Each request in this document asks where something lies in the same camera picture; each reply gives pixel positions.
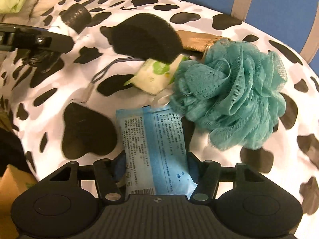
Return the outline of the beige quilted blanket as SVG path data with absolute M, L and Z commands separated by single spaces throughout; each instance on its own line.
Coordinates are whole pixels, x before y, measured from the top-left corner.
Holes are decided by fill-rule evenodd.
M 58 2 L 59 0 L 26 0 L 20 12 L 1 14 L 1 23 L 39 26 L 41 15 Z

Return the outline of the blue wet wipes pack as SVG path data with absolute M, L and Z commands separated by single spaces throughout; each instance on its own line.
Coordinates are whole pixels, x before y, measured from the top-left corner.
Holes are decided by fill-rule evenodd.
M 130 195 L 186 195 L 189 174 L 181 116 L 169 106 L 116 111 L 125 150 L 125 188 Z

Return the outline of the green white tissue pack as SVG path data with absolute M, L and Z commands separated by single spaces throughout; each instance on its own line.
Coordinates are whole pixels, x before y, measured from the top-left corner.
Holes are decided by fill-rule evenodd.
M 171 64 L 165 64 L 154 59 L 144 62 L 138 72 L 124 86 L 132 84 L 147 94 L 153 96 L 160 93 L 174 81 L 174 74 L 181 62 L 189 57 L 180 54 Z

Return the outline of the teal mesh bath loofah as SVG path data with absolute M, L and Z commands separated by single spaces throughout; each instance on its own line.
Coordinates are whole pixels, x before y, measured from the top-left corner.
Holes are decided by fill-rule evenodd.
M 225 151 L 259 149 L 286 111 L 287 74 L 279 55 L 254 44 L 218 40 L 203 62 L 187 60 L 175 72 L 170 106 L 210 133 Z

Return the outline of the cow print blanket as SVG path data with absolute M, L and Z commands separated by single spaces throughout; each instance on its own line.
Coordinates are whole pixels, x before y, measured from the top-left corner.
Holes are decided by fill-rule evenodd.
M 91 13 L 92 23 L 76 36 L 74 48 L 47 72 L 23 63 L 24 52 L 7 55 L 1 64 L 1 106 L 22 142 L 27 162 L 42 179 L 69 160 L 87 165 L 102 157 L 91 145 L 108 144 L 116 126 L 117 109 L 160 107 L 169 102 L 172 86 L 164 78 L 167 66 L 121 63 L 109 39 L 111 28 L 139 13 L 152 13 L 176 30 L 211 33 L 242 40 L 252 48 L 280 60 L 286 70 L 281 98 L 286 112 L 261 148 L 236 145 L 220 151 L 209 133 L 186 122 L 184 136 L 199 159 L 224 166 L 243 162 L 254 167 L 302 203 L 307 215 L 318 215 L 318 76 L 293 49 L 246 23 L 213 28 L 220 14 L 177 0 L 59 0 L 35 20 L 56 27 L 69 7 L 80 3 Z

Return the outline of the black fuzzy pouch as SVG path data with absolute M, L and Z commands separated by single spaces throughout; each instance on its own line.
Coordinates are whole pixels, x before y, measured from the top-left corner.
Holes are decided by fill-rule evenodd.
M 154 14 L 136 14 L 116 26 L 102 26 L 100 32 L 121 55 L 170 64 L 183 52 L 175 29 Z

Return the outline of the gold drawstring pouch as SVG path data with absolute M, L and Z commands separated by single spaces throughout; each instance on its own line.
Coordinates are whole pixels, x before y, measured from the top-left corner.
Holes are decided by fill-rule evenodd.
M 216 36 L 209 33 L 198 33 L 185 30 L 178 30 L 176 33 L 182 42 L 183 49 L 187 51 L 200 52 L 203 55 L 205 55 L 217 41 L 220 39 L 225 39 L 225 37 Z

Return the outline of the black white sock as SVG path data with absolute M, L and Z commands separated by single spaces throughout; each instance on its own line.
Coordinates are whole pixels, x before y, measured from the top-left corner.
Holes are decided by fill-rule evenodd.
M 76 37 L 91 22 L 90 12 L 82 4 L 73 4 L 63 11 L 49 28 L 49 32 Z

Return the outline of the blue striped cushion right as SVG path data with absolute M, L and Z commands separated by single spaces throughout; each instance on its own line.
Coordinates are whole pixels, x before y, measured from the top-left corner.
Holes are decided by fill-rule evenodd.
M 242 20 L 318 68 L 318 0 L 186 0 Z

